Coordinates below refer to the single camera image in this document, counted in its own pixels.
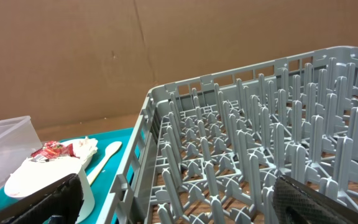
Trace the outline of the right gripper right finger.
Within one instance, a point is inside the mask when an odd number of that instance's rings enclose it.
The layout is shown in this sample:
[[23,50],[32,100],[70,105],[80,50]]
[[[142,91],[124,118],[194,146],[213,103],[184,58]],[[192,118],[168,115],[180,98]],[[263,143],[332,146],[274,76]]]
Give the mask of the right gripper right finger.
[[287,175],[277,178],[273,208],[279,224],[355,224],[358,213]]

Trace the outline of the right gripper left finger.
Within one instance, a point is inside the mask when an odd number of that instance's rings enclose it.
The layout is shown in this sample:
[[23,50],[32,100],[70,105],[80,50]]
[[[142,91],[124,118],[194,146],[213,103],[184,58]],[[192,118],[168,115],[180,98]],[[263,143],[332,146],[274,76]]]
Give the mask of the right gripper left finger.
[[83,205],[78,174],[69,174],[0,210],[0,224],[76,223]]

